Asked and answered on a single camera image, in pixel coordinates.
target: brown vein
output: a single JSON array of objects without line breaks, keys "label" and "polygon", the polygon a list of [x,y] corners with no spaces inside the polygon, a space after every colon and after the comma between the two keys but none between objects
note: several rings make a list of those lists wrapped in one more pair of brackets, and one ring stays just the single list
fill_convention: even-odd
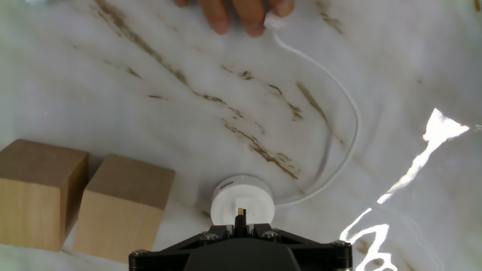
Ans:
[{"label": "brown vein", "polygon": [[108,60],[104,60],[104,63],[107,64],[107,65],[111,65],[112,67],[116,68],[116,69],[120,69],[121,67],[119,67],[118,65],[114,65],[114,63],[108,61]]},{"label": "brown vein", "polygon": [[296,82],[296,85],[298,86],[298,89],[301,90],[302,94],[305,96],[305,98],[307,98],[308,102],[310,103],[310,105],[316,109],[318,111],[318,113],[322,116],[323,120],[325,120],[326,122],[326,125],[328,126],[329,129],[330,126],[328,124],[328,119],[326,117],[326,114],[323,112],[322,108],[319,107],[318,103],[315,101],[315,99],[313,98],[313,96],[311,96],[311,93],[310,91],[308,90],[307,87],[304,86],[303,83],[301,83],[300,81]]},{"label": "brown vein", "polygon": [[252,73],[250,71],[244,71],[244,72],[241,72],[238,74],[239,78],[243,79],[243,80],[252,80],[252,79],[255,79],[255,77],[252,75]]},{"label": "brown vein", "polygon": [[262,127],[261,124],[259,124],[259,122],[255,121],[255,124],[259,127],[259,129],[261,129],[262,135],[266,134],[266,130],[264,129],[264,127]]},{"label": "brown vein", "polygon": [[274,163],[275,165],[277,165],[284,173],[288,174],[291,178],[298,180],[298,177],[292,171],[290,171],[287,166],[283,165],[278,159],[272,157],[269,151],[265,147],[263,147],[254,136],[246,135],[244,132],[240,131],[236,127],[231,126],[225,119],[223,119],[223,121],[224,127],[228,128],[231,132],[237,134],[238,136],[242,136],[244,139],[248,139],[250,141],[249,147],[251,150],[261,155],[268,163]]},{"label": "brown vein", "polygon": [[291,112],[293,113],[293,121],[296,120],[303,120],[303,116],[301,116],[301,109],[297,106],[292,105],[288,99],[283,95],[283,92],[280,90],[279,87],[273,85],[273,84],[266,84],[268,87],[274,89],[277,91],[276,96],[278,96],[281,100],[286,102],[288,107],[290,108]]},{"label": "brown vein", "polygon": [[407,260],[405,260],[405,264],[407,264],[407,268],[410,270],[410,271],[416,271],[415,268],[413,268]]},{"label": "brown vein", "polygon": [[226,72],[234,73],[233,71],[231,71],[230,69],[228,69],[225,65],[221,65],[221,68],[223,68]]},{"label": "brown vein", "polygon": [[169,29],[174,30],[175,32],[179,32],[179,29],[171,24],[169,24],[161,15],[157,15],[157,18]]},{"label": "brown vein", "polygon": [[292,161],[290,157],[287,157],[283,153],[278,153],[278,157],[281,157],[282,159],[285,159],[285,160],[288,160],[288,161]]},{"label": "brown vein", "polygon": [[110,27],[115,32],[115,34],[117,34],[119,37],[122,37],[122,34],[119,33],[119,31],[116,28],[113,27],[113,25],[107,20],[107,17],[105,17],[105,15],[102,12],[97,11],[97,14],[100,16],[102,20],[104,20],[107,23],[108,27]]},{"label": "brown vein", "polygon": [[328,15],[328,10],[331,6],[330,1],[317,1],[316,5],[319,8],[320,15],[323,18],[323,21],[325,21],[326,24],[329,26],[333,27],[335,30],[337,30],[340,35],[343,35],[343,31],[341,30],[341,22],[337,19],[333,19]]},{"label": "brown vein", "polygon": [[142,79],[141,75],[138,75],[137,72],[135,72],[132,68],[127,68],[126,72],[130,75],[136,76],[139,79]]},{"label": "brown vein", "polygon": [[[201,97],[205,100],[208,100],[210,102],[217,102],[221,105],[224,105],[226,107],[227,103],[223,101],[222,99],[219,99],[218,97],[210,96],[207,94],[201,94],[195,91],[188,82],[188,79],[186,78],[184,72],[174,69],[169,63],[164,61],[164,58],[158,53],[153,47],[151,47],[139,34],[137,34],[134,30],[130,28],[125,22],[126,19],[126,14],[119,10],[117,7],[114,5],[109,4],[106,0],[94,0],[101,11],[108,15],[112,23],[118,27],[119,31],[131,42],[133,42],[137,47],[139,47],[141,50],[146,52],[149,56],[152,56],[161,66],[163,66],[170,74],[174,75],[181,83],[183,83],[188,90],[190,90],[194,95]],[[238,114],[240,117],[243,117],[242,114],[239,112],[239,110],[228,107],[231,111],[234,111],[235,114]]]},{"label": "brown vein", "polygon": [[148,96],[149,98],[153,98],[153,99],[164,99],[162,96],[160,95],[149,95]]}]

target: white marble table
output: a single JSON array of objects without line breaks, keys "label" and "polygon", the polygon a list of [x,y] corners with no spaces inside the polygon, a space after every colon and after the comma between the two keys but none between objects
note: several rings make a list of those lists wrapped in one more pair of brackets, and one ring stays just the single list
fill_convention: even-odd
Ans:
[{"label": "white marble table", "polygon": [[[298,1],[282,39],[342,80],[363,125],[346,170],[277,209],[273,226],[353,241],[358,271],[479,270],[481,30],[474,0]],[[0,2],[0,148],[23,138],[86,150],[91,174],[110,153],[174,169],[155,249],[209,227],[226,177],[256,175],[288,199],[328,158],[323,182],[353,125],[326,75],[270,33],[217,36],[197,6]],[[0,269],[127,269],[71,253],[72,238],[60,253],[0,245]]]}]

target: light wood block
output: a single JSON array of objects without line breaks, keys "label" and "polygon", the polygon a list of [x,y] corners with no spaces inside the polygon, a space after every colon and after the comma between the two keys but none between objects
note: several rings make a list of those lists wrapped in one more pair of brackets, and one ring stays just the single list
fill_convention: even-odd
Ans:
[{"label": "light wood block", "polygon": [[26,140],[0,152],[0,243],[59,251],[87,185],[89,154]]},{"label": "light wood block", "polygon": [[151,250],[175,172],[109,155],[82,198],[74,251],[127,263]]}]

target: screw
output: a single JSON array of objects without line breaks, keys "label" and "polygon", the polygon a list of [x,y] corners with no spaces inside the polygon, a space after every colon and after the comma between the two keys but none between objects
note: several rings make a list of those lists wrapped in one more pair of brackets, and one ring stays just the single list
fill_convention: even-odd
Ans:
[{"label": "screw", "polygon": [[203,241],[214,241],[217,238],[219,238],[219,236],[215,235],[214,233],[207,233],[206,235],[201,236],[200,239]]},{"label": "screw", "polygon": [[349,247],[352,245],[349,242],[345,242],[343,240],[337,240],[335,242],[332,242],[331,244],[337,247]]},{"label": "screw", "polygon": [[136,250],[136,251],[133,251],[133,253],[131,253],[132,256],[142,256],[142,255],[146,255],[146,254],[149,254],[151,253],[150,251],[146,251],[145,249],[139,249],[139,250]]},{"label": "screw", "polygon": [[278,236],[278,233],[275,233],[272,230],[268,230],[268,231],[265,231],[261,237],[263,237],[263,238],[274,238],[274,237],[277,237],[277,236]]}]

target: cable plug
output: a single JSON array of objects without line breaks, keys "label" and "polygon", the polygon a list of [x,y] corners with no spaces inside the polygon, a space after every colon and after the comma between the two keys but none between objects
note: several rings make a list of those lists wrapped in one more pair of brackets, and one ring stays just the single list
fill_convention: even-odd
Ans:
[{"label": "cable plug", "polygon": [[266,19],[264,19],[264,26],[267,29],[277,31],[286,26],[286,21],[285,18],[281,18],[278,15],[274,14],[274,12],[270,11],[266,14]]}]

